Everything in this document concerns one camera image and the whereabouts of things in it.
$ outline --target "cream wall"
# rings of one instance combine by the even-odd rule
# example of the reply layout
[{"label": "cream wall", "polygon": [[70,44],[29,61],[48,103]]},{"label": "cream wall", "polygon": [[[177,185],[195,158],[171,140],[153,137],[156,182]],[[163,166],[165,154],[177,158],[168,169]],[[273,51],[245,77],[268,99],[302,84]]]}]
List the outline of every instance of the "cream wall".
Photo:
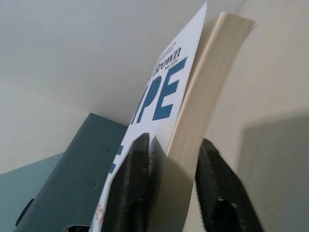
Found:
[{"label": "cream wall", "polygon": [[[244,0],[208,0],[209,16]],[[0,3],[0,80],[128,124],[165,47],[205,0]]]},{"label": "cream wall", "polygon": [[65,151],[87,115],[0,83],[0,174]]},{"label": "cream wall", "polygon": [[[238,14],[257,27],[205,137],[245,183],[267,232],[308,231],[309,2],[247,0]],[[195,191],[188,219],[185,231],[203,231]]]}]

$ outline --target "white book cover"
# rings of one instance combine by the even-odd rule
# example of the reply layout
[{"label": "white book cover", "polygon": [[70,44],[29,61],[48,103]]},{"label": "white book cover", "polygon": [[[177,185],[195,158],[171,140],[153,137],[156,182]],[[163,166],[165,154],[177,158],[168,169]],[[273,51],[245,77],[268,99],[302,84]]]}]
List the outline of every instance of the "white book cover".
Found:
[{"label": "white book cover", "polygon": [[113,160],[89,232],[100,232],[104,227],[104,212],[111,183],[133,142],[142,134],[149,133],[149,154],[151,154],[151,144],[155,137],[166,153],[183,101],[206,11],[207,4],[205,3],[158,59]]}]

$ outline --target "white wall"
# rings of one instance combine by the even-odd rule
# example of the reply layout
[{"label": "white wall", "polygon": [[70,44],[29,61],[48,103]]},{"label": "white wall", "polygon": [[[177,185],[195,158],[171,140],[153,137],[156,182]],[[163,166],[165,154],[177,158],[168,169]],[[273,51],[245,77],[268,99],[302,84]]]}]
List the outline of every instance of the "white wall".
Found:
[{"label": "white wall", "polygon": [[[0,3],[0,80],[128,123],[156,60],[205,0]],[[244,0],[209,0],[209,17]]]},{"label": "white wall", "polygon": [[65,151],[87,115],[0,82],[0,174]]}]

